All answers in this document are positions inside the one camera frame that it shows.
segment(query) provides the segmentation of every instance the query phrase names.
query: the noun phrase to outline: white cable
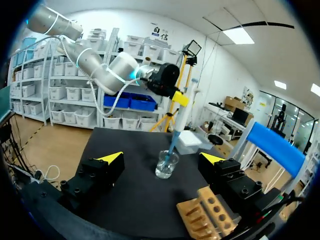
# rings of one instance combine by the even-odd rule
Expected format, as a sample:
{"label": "white cable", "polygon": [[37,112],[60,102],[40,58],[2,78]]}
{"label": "white cable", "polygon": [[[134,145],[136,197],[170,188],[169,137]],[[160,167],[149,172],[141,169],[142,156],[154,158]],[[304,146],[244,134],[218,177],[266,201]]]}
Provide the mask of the white cable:
{"label": "white cable", "polygon": [[[55,168],[58,170],[58,175],[57,175],[56,177],[53,177],[53,178],[47,178],[47,177],[48,177],[49,170],[50,170],[51,168],[53,168],[53,167],[55,167]],[[43,180],[50,180],[50,181],[51,181],[51,180],[56,180],[56,179],[60,176],[60,169],[59,169],[59,167],[56,166],[56,165],[51,165],[51,166],[49,166],[45,174],[44,174],[44,172],[41,171],[40,169],[37,169],[37,170],[35,170],[35,171],[36,171],[36,172],[40,172],[40,173],[42,174]]]}

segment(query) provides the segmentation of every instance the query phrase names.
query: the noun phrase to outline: water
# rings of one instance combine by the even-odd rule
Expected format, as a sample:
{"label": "water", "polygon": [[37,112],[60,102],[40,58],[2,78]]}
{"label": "water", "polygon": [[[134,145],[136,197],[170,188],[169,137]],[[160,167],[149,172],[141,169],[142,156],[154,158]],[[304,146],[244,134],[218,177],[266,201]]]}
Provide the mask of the water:
{"label": "water", "polygon": [[177,163],[166,163],[165,160],[159,161],[156,165],[155,175],[160,179],[168,179],[175,169]]}

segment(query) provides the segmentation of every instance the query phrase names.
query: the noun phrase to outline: desk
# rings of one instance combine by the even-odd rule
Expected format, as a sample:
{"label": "desk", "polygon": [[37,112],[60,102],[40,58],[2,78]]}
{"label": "desk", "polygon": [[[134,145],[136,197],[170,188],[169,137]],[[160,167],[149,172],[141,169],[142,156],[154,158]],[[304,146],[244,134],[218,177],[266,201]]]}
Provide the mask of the desk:
{"label": "desk", "polygon": [[[81,162],[116,152],[124,153],[125,170],[110,192],[103,194],[83,217],[106,230],[145,238],[187,238],[176,204],[197,197],[207,186],[198,171],[198,155],[181,155],[172,176],[155,175],[158,154],[167,150],[172,135],[95,128]],[[203,151],[220,156],[214,149]]]}
{"label": "desk", "polygon": [[227,117],[229,111],[222,110],[219,107],[213,106],[209,103],[204,105],[203,113],[201,116],[201,121],[204,122],[205,120],[208,120],[208,114],[210,114],[210,119],[216,119],[216,120],[222,120],[226,124],[230,125],[233,129],[244,131],[246,129],[245,126],[233,121],[229,117]]}

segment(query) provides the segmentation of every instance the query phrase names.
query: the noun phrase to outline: wall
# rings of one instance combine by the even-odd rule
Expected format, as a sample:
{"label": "wall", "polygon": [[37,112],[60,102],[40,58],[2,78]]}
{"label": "wall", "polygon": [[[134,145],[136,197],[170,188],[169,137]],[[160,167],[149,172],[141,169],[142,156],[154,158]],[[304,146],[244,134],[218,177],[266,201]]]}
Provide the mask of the wall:
{"label": "wall", "polygon": [[[200,124],[197,119],[205,103],[224,102],[226,96],[241,98],[245,86],[254,94],[251,109],[254,109],[258,102],[260,86],[239,61],[221,46],[215,46],[213,40],[178,21],[141,11],[117,9],[76,12],[67,15],[67,17],[82,24],[83,38],[86,38],[93,28],[105,29],[107,39],[109,39],[113,28],[120,28],[118,36],[124,41],[127,35],[152,38],[153,29],[159,27],[168,32],[167,42],[172,45],[171,49],[175,51],[180,51],[183,45],[195,40],[202,46],[202,50],[197,56],[198,63],[193,68],[191,75],[196,79],[199,79],[201,75],[199,88],[202,93],[197,95],[192,112],[196,125]],[[188,70],[187,66],[180,85],[182,87],[185,86]]]}

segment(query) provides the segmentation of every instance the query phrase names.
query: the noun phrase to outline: computer monitor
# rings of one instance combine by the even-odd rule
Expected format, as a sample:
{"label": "computer monitor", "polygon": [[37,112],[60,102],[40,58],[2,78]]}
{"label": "computer monitor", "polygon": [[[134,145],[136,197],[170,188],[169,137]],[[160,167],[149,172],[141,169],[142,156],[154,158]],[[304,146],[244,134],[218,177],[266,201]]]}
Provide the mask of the computer monitor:
{"label": "computer monitor", "polygon": [[233,115],[232,115],[232,120],[234,120],[238,124],[244,125],[247,118],[248,118],[248,115],[249,115],[249,113],[247,113],[246,111],[243,111],[239,108],[236,108],[234,110]]}

